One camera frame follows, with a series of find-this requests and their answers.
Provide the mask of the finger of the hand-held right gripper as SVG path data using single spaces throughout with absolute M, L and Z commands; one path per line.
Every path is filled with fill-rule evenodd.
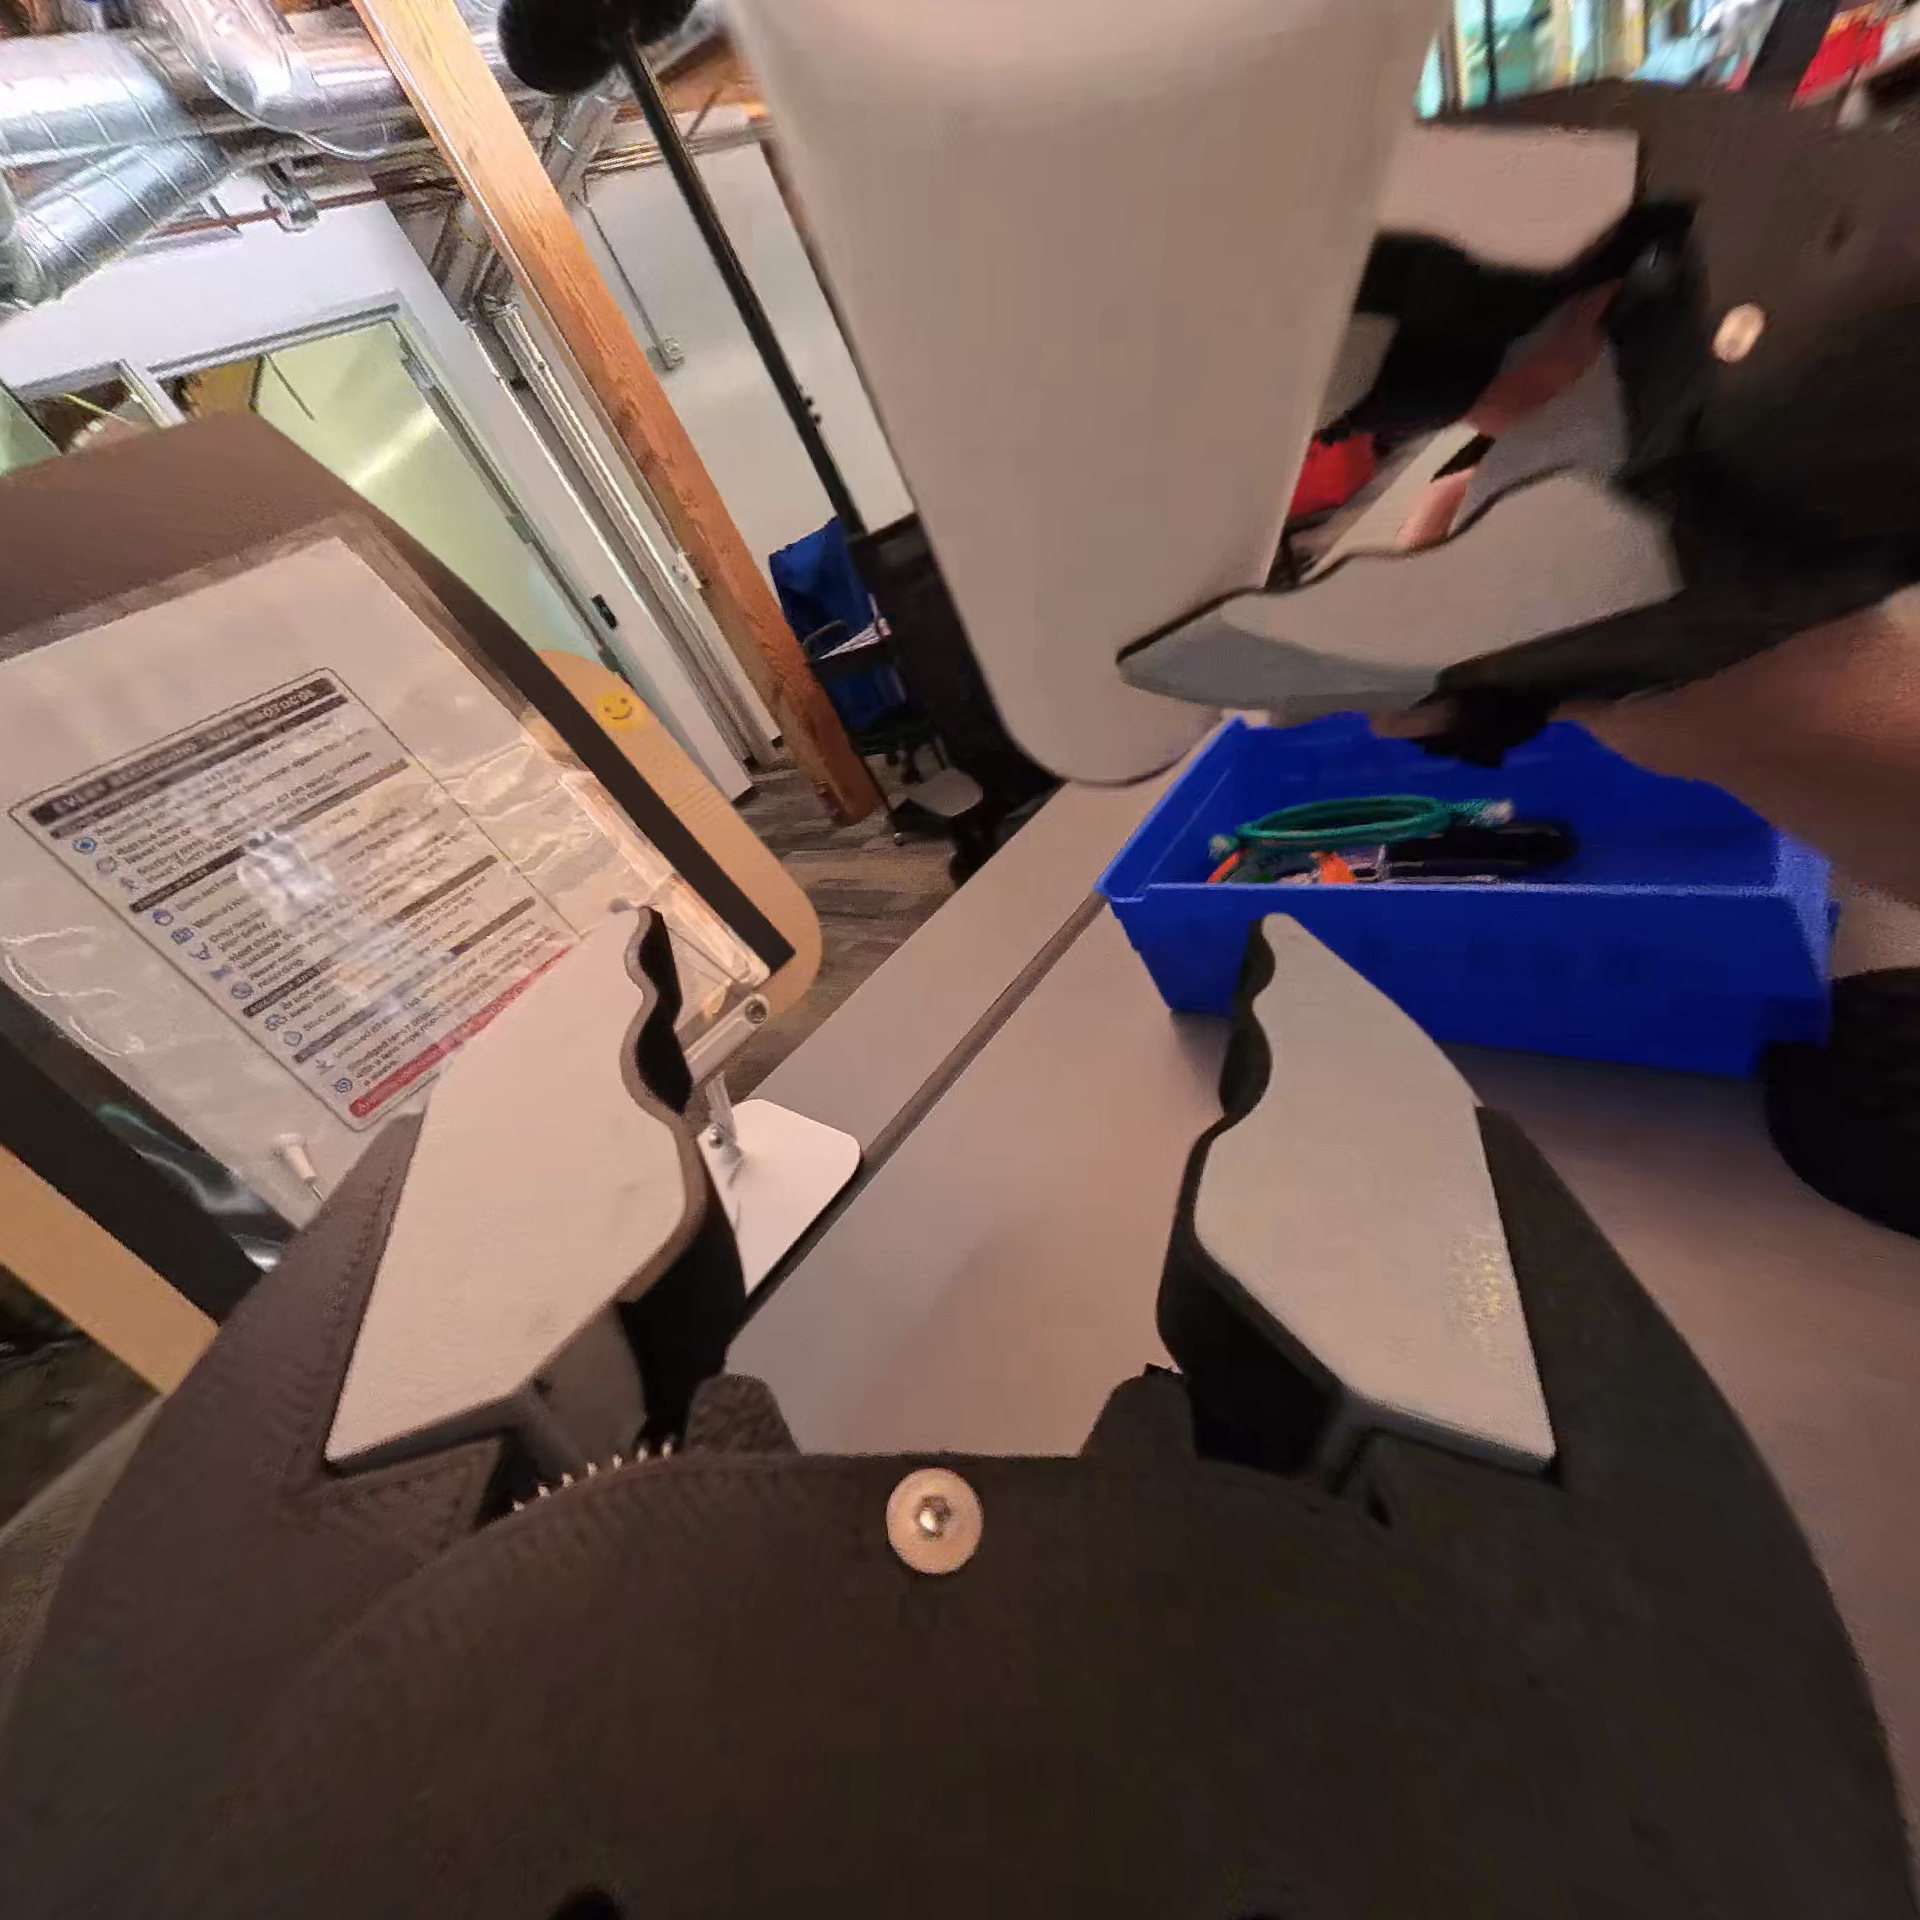
M 1126 647 L 1128 688 L 1210 709 L 1406 705 L 1455 664 L 1659 605 L 1678 569 L 1656 512 L 1622 490 L 1626 437 L 1502 437 L 1429 546 L 1415 495 L 1469 437 L 1423 437 L 1302 583 L 1236 591 Z
M 1620 224 L 1639 192 L 1632 132 L 1413 128 L 1376 206 L 1378 238 L 1421 238 L 1484 265 L 1552 271 Z

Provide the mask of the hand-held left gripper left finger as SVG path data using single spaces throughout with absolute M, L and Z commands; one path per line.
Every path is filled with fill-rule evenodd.
M 343 1471 L 508 1433 L 592 1471 L 639 1422 L 616 1308 L 691 1246 L 707 1175 L 639 1045 L 682 1058 L 672 942 L 619 904 L 442 1072 L 400 1176 L 324 1461 Z

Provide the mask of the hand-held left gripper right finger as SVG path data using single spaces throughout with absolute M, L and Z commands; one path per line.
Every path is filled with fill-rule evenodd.
M 1402 1438 L 1502 1471 L 1556 1445 L 1480 1136 L 1447 1054 L 1294 917 L 1247 938 L 1162 1268 L 1199 1455 L 1350 1471 Z

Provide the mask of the black remote control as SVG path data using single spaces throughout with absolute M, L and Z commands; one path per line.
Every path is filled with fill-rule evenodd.
M 1578 834 L 1565 823 L 1451 823 L 1431 836 L 1387 842 L 1383 878 L 1426 885 L 1548 881 L 1556 880 L 1578 853 Z

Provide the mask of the blue plastic bin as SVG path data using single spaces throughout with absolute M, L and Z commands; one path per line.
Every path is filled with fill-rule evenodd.
M 1316 801 L 1508 805 L 1559 832 L 1532 878 L 1390 853 L 1383 878 L 1215 878 L 1232 834 Z M 1751 1077 L 1823 1040 L 1834 970 L 1827 860 L 1712 784 L 1642 770 L 1556 725 L 1496 770 L 1383 737 L 1355 712 L 1229 720 L 1098 880 L 1173 1012 L 1223 1016 L 1250 930 L 1285 914 L 1436 1040 L 1670 1072 Z

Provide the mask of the white round container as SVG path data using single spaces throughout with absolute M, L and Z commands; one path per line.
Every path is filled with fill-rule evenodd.
M 1210 729 L 1120 654 L 1259 588 L 1442 5 L 728 5 L 999 717 Z

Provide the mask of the person's right forearm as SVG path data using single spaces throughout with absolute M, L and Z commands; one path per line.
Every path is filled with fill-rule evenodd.
M 1710 679 L 1556 717 L 1656 775 L 1724 789 L 1847 880 L 1918 904 L 1918 594 Z

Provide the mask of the person's right hand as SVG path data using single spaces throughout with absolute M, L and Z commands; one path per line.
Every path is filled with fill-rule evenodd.
M 1567 298 L 1549 322 L 1503 357 L 1499 373 L 1460 418 L 1472 429 L 1469 442 L 1415 495 L 1394 541 L 1399 552 L 1448 538 L 1491 446 L 1600 361 L 1616 293 L 1618 282 L 1610 280 Z

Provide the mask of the red bag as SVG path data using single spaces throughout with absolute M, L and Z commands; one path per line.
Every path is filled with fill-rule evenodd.
M 1316 434 L 1286 504 L 1286 527 L 1308 526 L 1342 509 L 1373 479 L 1376 465 L 1373 434 L 1346 425 Z

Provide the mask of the white tablet stand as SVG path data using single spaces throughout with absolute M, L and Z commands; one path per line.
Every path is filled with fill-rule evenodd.
M 688 1121 L 731 1226 L 748 1295 L 756 1295 L 860 1173 L 858 1141 L 766 1096 L 734 1098 L 726 1062 L 743 1024 L 688 1052 Z

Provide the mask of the black office chair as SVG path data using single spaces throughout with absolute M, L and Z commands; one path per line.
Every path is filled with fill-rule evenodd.
M 976 801 L 950 817 L 948 874 L 963 885 L 1058 786 L 1002 722 L 920 519 L 907 514 L 851 541 L 851 558 L 892 632 L 896 670 Z

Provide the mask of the blue fabric bag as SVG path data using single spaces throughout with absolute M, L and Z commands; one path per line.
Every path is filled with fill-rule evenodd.
M 851 733 L 877 735 L 907 717 L 890 636 L 851 552 L 840 519 L 768 558 L 775 597 Z

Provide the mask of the black instruction sheet board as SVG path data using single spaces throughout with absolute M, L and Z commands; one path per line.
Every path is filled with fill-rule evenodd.
M 262 423 L 5 477 L 2 722 L 5 1149 L 219 1320 L 614 906 L 667 926 L 686 1040 L 795 958 L 540 650 Z

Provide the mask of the wooden support post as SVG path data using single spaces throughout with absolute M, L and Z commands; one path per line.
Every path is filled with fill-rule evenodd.
M 494 250 L 560 345 L 632 474 L 695 566 L 734 660 L 834 825 L 879 789 L 814 679 L 771 583 L 645 358 L 562 192 L 453 1 L 356 1 L 383 63 L 447 162 Z

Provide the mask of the silver ventilation duct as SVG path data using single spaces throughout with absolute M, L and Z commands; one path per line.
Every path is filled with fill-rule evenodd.
M 134 31 L 5 39 L 2 306 L 50 303 L 298 143 Z

